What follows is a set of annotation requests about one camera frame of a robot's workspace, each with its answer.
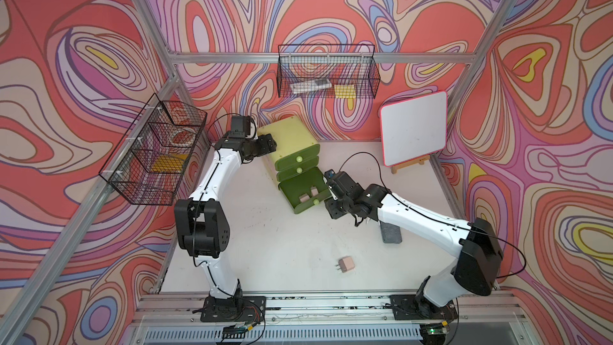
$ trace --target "black wire basket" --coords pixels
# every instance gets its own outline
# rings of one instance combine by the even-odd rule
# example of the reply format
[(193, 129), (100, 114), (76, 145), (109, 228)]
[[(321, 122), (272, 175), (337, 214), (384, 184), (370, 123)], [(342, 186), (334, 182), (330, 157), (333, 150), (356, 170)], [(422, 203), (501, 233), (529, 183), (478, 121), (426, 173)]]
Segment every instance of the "black wire basket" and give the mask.
[(372, 44), (280, 44), (279, 97), (374, 98), (381, 77)]
[(207, 113), (194, 106), (157, 99), (126, 155), (114, 170), (105, 170), (115, 147), (100, 176), (131, 204), (172, 205), (206, 120)]

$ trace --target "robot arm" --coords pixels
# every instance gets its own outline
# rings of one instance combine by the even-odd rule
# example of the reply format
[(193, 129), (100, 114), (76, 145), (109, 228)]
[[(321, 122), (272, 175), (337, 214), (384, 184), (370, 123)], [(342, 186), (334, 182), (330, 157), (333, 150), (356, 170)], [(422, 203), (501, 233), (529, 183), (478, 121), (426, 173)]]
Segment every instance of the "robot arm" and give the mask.
[(276, 142), (270, 134), (257, 136), (251, 117), (233, 116), (231, 130), (219, 139), (215, 150), (195, 191), (187, 200), (175, 203), (175, 223), (179, 247), (205, 269), (209, 294), (220, 300), (236, 300), (232, 297), (240, 293), (240, 283), (223, 256), (230, 241), (230, 225), (220, 201), (241, 164), (274, 152)]
[(332, 198), (326, 200), (330, 217), (336, 219), (349, 213), (356, 221), (371, 218), (394, 224), (432, 241), (456, 257), (443, 271), (428, 276), (419, 288), (415, 302), (423, 315), (431, 316), (434, 310), (462, 294), (491, 294), (503, 253), (494, 229), (486, 220), (478, 218), (471, 223), (443, 216), (377, 184), (364, 190), (345, 172), (330, 170), (324, 179), (332, 191)]

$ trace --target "black cable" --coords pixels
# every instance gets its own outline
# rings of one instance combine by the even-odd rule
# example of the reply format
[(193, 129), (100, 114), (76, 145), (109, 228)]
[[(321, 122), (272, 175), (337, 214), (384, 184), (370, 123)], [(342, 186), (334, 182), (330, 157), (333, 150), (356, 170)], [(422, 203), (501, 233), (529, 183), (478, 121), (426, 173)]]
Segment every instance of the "black cable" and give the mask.
[[(219, 161), (221, 161), (221, 154), (219, 153), (218, 150), (215, 150), (215, 152), (217, 152), (217, 155), (219, 156)], [(192, 234), (192, 261), (194, 262), (194, 266), (197, 268), (198, 266), (202, 265), (203, 263), (206, 262), (206, 260), (202, 261), (200, 264), (196, 265), (195, 264), (195, 221), (198, 219), (198, 217), (200, 217), (200, 212), (199, 212), (199, 208), (200, 208), (200, 202), (202, 201), (202, 197), (204, 196), (204, 191), (207, 189), (208, 184), (211, 182), (211, 179), (213, 178), (213, 175), (215, 174), (215, 171), (217, 171), (217, 167), (219, 166), (219, 162), (217, 162), (217, 165), (215, 165), (215, 169), (213, 170), (213, 173), (211, 173), (211, 177), (208, 178), (207, 184), (204, 185), (204, 189), (202, 190), (203, 192), (200, 194), (200, 200), (198, 200), (198, 203), (195, 206), (195, 218), (194, 218), (194, 233)]]
[[(223, 117), (225, 117), (225, 116), (230, 116), (230, 115), (244, 116), (244, 115), (241, 115), (240, 113), (234, 113), (234, 112), (230, 112), (230, 113), (223, 114), (223, 115), (219, 116), (217, 119), (213, 120), (213, 123), (211, 123), (211, 125), (210, 125), (210, 126), (207, 128), (207, 131), (205, 132), (205, 135), (208, 137), (208, 132), (211, 130), (211, 127), (212, 127), (212, 126), (214, 126), (214, 125), (215, 125), (215, 123), (216, 123), (216, 122), (217, 122), (219, 119), (221, 119), (221, 118), (223, 118)], [(256, 121), (255, 121), (255, 119), (253, 118), (253, 116), (250, 116), (250, 118), (251, 118), (251, 122), (249, 123), (249, 125), (253, 124), (253, 126), (255, 126), (256, 128), (253, 130), (253, 135), (252, 135), (252, 136), (250, 136), (250, 137), (248, 137), (248, 139), (253, 139), (254, 137), (256, 137), (256, 133), (257, 133), (257, 125), (256, 125)]]
[[(215, 282), (215, 279), (213, 278), (213, 273), (211, 273), (211, 269), (208, 267), (208, 263), (207, 263), (207, 271), (208, 271), (208, 275), (209, 275), (209, 276), (211, 276), (211, 282), (213, 283), (214, 287), (216, 287), (216, 288), (217, 288), (217, 290), (218, 290), (218, 291), (220, 291), (221, 293), (224, 293), (224, 294), (226, 294), (226, 295), (228, 295), (228, 296), (230, 296), (230, 297), (234, 298), (234, 296), (233, 296), (233, 295), (231, 295), (230, 293), (226, 292), (225, 290), (222, 290), (222, 289), (221, 289), (221, 288), (220, 288), (220, 287), (217, 285), (217, 283)], [(266, 331), (266, 318), (264, 317), (264, 312), (263, 312), (263, 311), (260, 309), (260, 307), (259, 307), (259, 306), (257, 306), (255, 303), (250, 302), (249, 300), (246, 300), (246, 299), (244, 299), (244, 298), (240, 298), (240, 299), (241, 299), (242, 301), (246, 302), (246, 303), (252, 304), (252, 305), (253, 305), (253, 306), (254, 306), (254, 307), (255, 307), (255, 308), (256, 308), (256, 309), (259, 311), (259, 316), (258, 316), (258, 318), (257, 318), (257, 320), (258, 320), (258, 322), (257, 322), (257, 323), (258, 323), (258, 324), (260, 323), (260, 320), (264, 321), (264, 329), (262, 330), (262, 333), (260, 333), (259, 337), (258, 337), (258, 338), (257, 338), (255, 341), (251, 341), (251, 342), (249, 342), (249, 344), (247, 344), (247, 345), (250, 345), (250, 344), (252, 344), (252, 343), (256, 342), (257, 340), (259, 340), (260, 338), (262, 338), (262, 336), (264, 335), (264, 332)]]
[(408, 310), (404, 310), (404, 309), (402, 309), (401, 307), (399, 307), (399, 306), (398, 306), (398, 305), (396, 305), (396, 304), (393, 304), (393, 305), (392, 305), (392, 304), (390, 304), (390, 303), (385, 303), (385, 304), (383, 304), (383, 308), (386, 308), (386, 309), (391, 309), (391, 310), (399, 310), (399, 311), (401, 311), (402, 313), (404, 313), (404, 314), (408, 314), (408, 315), (410, 315), (410, 316), (412, 316), (413, 314), (419, 314), (419, 315), (421, 316), (421, 314), (420, 314), (418, 311), (410, 312), (410, 311), (408, 311)]
[(347, 158), (347, 160), (344, 161), (344, 163), (341, 165), (341, 167), (338, 169), (339, 172), (341, 172), (343, 170), (343, 166), (349, 161), (350, 158), (354, 157), (355, 155), (359, 155), (359, 154), (366, 154), (366, 155), (370, 155), (376, 162), (377, 162), (377, 167), (379, 168), (379, 179), (381, 180), (381, 185), (383, 186), (383, 188), (387, 188), (385, 186), (385, 183), (383, 182), (383, 176), (381, 176), (381, 165), (379, 165), (379, 160), (377, 160), (377, 158), (370, 152), (356, 152), (353, 155), (349, 156)]
[[(345, 165), (345, 163), (347, 163), (347, 161), (349, 161), (350, 158), (354, 157), (357, 154), (361, 154), (361, 153), (364, 153), (364, 154), (367, 154), (367, 155), (371, 155), (372, 158), (377, 162), (377, 166), (379, 167), (379, 179), (381, 180), (381, 185), (383, 186), (383, 188), (387, 188), (387, 186), (383, 182), (383, 177), (381, 176), (381, 165), (379, 164), (379, 160), (377, 160), (377, 158), (374, 155), (372, 155), (371, 153), (369, 153), (369, 152), (358, 152), (358, 153), (354, 153), (353, 155), (349, 156), (347, 158), (347, 160), (345, 160), (344, 163), (341, 165), (341, 168), (338, 171), (341, 172), (341, 170), (343, 169), (343, 165)], [(505, 239), (497, 237), (497, 236), (493, 236), (491, 234), (486, 234), (484, 232), (477, 232), (477, 231), (474, 231), (474, 230), (471, 230), (471, 229), (467, 229), (467, 228), (464, 228), (462, 226), (455, 226), (454, 224), (450, 224), (450, 223), (445, 222), (445, 221), (440, 221), (440, 220), (437, 220), (436, 218), (435, 219), (431, 218), (430, 216), (426, 216), (425, 214), (421, 213), (420, 211), (415, 210), (414, 208), (412, 208), (412, 207), (408, 206), (407, 204), (401, 202), (396, 196), (394, 196), (393, 193), (390, 193), (390, 195), (392, 197), (394, 197), (394, 199), (396, 199), (396, 201), (398, 203), (400, 203), (401, 205), (404, 205), (405, 208), (407, 208), (406, 209), (407, 211), (411, 210), (413, 212), (416, 212), (416, 213), (420, 214), (421, 216), (425, 217), (426, 219), (429, 219), (429, 220), (432, 220), (432, 221), (444, 224), (446, 226), (452, 226), (454, 229), (467, 230), (469, 232), (474, 232), (476, 234), (483, 234), (484, 236), (495, 238), (497, 240), (500, 240), (501, 242), (505, 242), (506, 244), (509, 244), (510, 246), (512, 246), (517, 252), (519, 252), (519, 254), (524, 259), (524, 265), (522, 266), (522, 268), (519, 271), (513, 272), (513, 273), (509, 273), (509, 274), (505, 274), (504, 276), (498, 276), (498, 277), (496, 277), (496, 279), (505, 278), (505, 277), (509, 277), (509, 276), (514, 276), (516, 274), (519, 274), (519, 273), (523, 272), (526, 269), (526, 266), (528, 265), (528, 260), (526, 259), (526, 255), (519, 248), (517, 248), (515, 245), (511, 244), (510, 242), (506, 241)]]
[(456, 338), (456, 334), (458, 333), (458, 329), (460, 328), (460, 305), (458, 304), (458, 299), (456, 298), (456, 311), (458, 314), (458, 320), (456, 321), (456, 330), (454, 331), (454, 335), (451, 336), (451, 340), (449, 340), (445, 345), (449, 345), (451, 341)]
[(223, 114), (223, 115), (219, 116), (217, 119), (213, 120), (213, 122), (211, 123), (211, 125), (210, 125), (210, 126), (207, 128), (207, 131), (205, 132), (205, 135), (208, 137), (208, 132), (211, 130), (211, 127), (212, 127), (212, 126), (214, 126), (214, 125), (215, 125), (215, 123), (216, 123), (216, 122), (217, 122), (219, 119), (221, 119), (221, 118), (223, 118), (223, 117), (225, 117), (225, 116), (230, 116), (230, 115), (243, 116), (243, 115), (241, 115), (240, 113), (234, 113), (234, 112), (230, 112), (230, 113)]

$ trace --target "yellow sponge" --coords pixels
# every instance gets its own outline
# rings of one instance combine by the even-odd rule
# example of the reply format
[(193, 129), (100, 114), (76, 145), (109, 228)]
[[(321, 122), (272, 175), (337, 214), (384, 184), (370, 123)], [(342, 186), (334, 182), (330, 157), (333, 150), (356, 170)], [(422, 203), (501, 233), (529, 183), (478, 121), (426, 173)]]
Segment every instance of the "yellow sponge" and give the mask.
[(158, 156), (151, 167), (152, 172), (180, 172), (188, 154), (174, 154), (172, 156)]
[(337, 99), (355, 99), (356, 98), (356, 86), (353, 84), (348, 86), (334, 86), (334, 96)]

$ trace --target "red-trimmed whiteboard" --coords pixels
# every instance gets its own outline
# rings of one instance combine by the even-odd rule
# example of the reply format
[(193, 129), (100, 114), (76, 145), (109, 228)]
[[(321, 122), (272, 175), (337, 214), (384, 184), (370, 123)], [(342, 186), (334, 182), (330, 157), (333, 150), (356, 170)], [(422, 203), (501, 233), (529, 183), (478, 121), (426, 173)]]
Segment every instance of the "red-trimmed whiteboard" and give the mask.
[(392, 166), (445, 147), (447, 92), (381, 107), (383, 162)]

